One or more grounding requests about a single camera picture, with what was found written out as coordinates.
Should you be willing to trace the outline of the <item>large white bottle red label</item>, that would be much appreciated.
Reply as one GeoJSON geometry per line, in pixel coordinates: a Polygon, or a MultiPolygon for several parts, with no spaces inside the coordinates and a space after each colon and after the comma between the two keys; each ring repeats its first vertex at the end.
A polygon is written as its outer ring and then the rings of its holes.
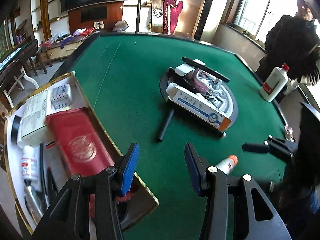
{"type": "Polygon", "coordinates": [[[274,67],[271,74],[268,76],[259,90],[260,95],[265,101],[272,102],[274,98],[281,92],[289,80],[287,76],[289,69],[289,66],[285,63],[282,65],[282,67],[274,67]]]}

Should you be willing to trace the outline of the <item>small white grey box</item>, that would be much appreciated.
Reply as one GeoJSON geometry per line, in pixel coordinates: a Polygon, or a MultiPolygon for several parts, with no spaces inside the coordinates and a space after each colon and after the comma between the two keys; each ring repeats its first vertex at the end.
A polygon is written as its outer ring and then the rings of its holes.
{"type": "Polygon", "coordinates": [[[61,109],[63,107],[71,106],[73,99],[70,85],[67,83],[52,89],[50,101],[54,109],[61,109]]]}

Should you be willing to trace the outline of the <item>red foil pouch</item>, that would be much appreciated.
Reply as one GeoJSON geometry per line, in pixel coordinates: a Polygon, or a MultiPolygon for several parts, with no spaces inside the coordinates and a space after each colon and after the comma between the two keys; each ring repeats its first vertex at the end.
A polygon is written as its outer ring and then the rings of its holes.
{"type": "Polygon", "coordinates": [[[90,177],[114,165],[114,160],[93,126],[88,108],[50,114],[46,117],[46,125],[70,174],[90,177]]]}

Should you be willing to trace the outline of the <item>black tape roll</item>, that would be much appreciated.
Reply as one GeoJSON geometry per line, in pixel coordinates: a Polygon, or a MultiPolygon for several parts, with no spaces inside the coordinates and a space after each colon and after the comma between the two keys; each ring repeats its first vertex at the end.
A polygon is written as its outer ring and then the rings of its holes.
{"type": "Polygon", "coordinates": [[[18,138],[18,131],[20,127],[20,122],[21,122],[21,117],[20,116],[14,116],[13,122],[12,122],[12,128],[11,128],[11,142],[13,144],[17,144],[17,138],[18,138]]]}

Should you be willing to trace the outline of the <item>clear bag of trinkets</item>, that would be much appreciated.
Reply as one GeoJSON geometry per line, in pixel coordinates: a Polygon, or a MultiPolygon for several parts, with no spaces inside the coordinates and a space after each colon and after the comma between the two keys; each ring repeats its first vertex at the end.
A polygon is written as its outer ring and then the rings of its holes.
{"type": "Polygon", "coordinates": [[[199,68],[194,70],[192,80],[193,87],[203,95],[215,96],[222,85],[221,79],[199,68]]]}

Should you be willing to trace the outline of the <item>white bottle red cap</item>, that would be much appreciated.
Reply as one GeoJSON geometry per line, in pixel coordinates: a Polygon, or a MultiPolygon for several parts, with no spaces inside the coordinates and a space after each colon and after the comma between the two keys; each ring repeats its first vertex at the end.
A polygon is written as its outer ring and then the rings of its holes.
{"type": "Polygon", "coordinates": [[[24,146],[21,159],[22,179],[29,181],[38,181],[39,169],[35,150],[31,146],[24,146]]]}

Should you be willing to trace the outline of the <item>white gold-rimmed storage box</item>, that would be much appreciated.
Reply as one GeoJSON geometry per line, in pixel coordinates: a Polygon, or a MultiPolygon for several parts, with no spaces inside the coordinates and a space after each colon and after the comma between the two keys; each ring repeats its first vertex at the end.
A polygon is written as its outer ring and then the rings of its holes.
{"type": "Polygon", "coordinates": [[[5,166],[32,239],[121,239],[159,205],[73,73],[38,88],[5,121],[5,166]]]}

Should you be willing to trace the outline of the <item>wooden chair with red cloth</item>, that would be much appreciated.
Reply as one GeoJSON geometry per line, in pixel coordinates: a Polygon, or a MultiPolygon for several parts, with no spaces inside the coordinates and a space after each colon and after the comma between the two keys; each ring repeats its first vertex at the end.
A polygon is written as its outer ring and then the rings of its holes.
{"type": "MultiPolygon", "coordinates": [[[[183,10],[182,0],[150,0],[151,2],[151,33],[174,35],[178,18],[183,10]]],[[[139,33],[142,0],[137,0],[136,28],[139,33]]]]}

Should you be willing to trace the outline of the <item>small bottle orange cap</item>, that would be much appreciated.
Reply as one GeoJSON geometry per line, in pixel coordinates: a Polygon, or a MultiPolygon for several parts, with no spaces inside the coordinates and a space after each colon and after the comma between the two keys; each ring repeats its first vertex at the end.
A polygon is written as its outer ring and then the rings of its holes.
{"type": "Polygon", "coordinates": [[[224,174],[229,175],[233,169],[238,164],[238,158],[236,155],[230,155],[226,159],[223,159],[221,162],[215,165],[217,169],[222,171],[224,174]]]}

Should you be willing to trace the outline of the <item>round black grey disc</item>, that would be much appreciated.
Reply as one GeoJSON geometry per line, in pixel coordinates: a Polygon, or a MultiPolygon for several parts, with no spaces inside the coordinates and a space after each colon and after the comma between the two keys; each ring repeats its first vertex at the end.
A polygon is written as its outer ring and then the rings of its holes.
{"type": "Polygon", "coordinates": [[[192,67],[187,67],[185,65],[180,65],[177,68],[169,68],[168,71],[161,77],[159,82],[159,89],[163,100],[167,103],[172,103],[174,107],[177,106],[179,109],[183,109],[182,107],[176,105],[168,99],[166,89],[171,82],[174,82],[194,94],[199,93],[200,96],[203,96],[209,103],[214,105],[218,110],[221,110],[223,113],[225,113],[225,115],[232,120],[233,124],[238,117],[239,109],[237,101],[232,91],[229,89],[225,82],[222,82],[221,88],[215,96],[201,94],[198,90],[196,90],[193,87],[192,75],[195,69],[192,67]]]}

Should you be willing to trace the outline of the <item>white printed medicine box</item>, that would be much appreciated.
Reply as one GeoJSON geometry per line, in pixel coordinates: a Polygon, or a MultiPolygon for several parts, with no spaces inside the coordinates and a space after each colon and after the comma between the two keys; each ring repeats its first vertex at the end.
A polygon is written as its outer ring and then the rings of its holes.
{"type": "Polygon", "coordinates": [[[21,124],[21,140],[25,145],[32,147],[53,140],[49,128],[46,125],[48,90],[44,90],[24,104],[24,112],[21,124]]]}

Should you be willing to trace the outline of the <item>silver ointment tube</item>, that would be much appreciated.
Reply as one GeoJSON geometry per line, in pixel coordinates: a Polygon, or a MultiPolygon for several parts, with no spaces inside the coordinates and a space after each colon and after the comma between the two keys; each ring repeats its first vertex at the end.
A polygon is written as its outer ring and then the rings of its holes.
{"type": "Polygon", "coordinates": [[[35,189],[30,180],[24,181],[24,198],[31,217],[36,224],[39,224],[46,211],[46,207],[42,194],[35,189]]]}

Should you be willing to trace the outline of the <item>white blue ointment carton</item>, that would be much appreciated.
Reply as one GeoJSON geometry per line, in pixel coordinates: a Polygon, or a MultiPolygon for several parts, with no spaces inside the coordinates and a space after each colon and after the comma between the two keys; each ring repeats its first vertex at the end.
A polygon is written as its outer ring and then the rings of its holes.
{"type": "Polygon", "coordinates": [[[171,102],[186,109],[221,132],[224,132],[232,124],[232,120],[225,113],[218,110],[199,93],[194,94],[174,82],[168,85],[166,93],[171,102]]]}

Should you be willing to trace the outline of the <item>person in black jacket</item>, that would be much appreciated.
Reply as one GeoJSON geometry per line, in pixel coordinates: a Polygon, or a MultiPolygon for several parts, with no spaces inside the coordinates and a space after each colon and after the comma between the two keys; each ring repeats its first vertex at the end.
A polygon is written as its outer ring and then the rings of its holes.
{"type": "Polygon", "coordinates": [[[268,32],[266,55],[256,71],[266,81],[274,67],[287,64],[287,76],[293,81],[314,86],[319,81],[319,37],[315,17],[304,0],[297,0],[295,16],[283,15],[268,32]]]}

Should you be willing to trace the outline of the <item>small white red box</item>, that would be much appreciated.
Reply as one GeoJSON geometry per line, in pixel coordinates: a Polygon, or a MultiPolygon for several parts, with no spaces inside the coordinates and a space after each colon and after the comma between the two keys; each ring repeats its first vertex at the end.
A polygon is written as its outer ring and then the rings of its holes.
{"type": "Polygon", "coordinates": [[[69,173],[61,151],[53,140],[44,143],[44,165],[46,169],[50,168],[57,190],[60,191],[69,179],[69,173]]]}

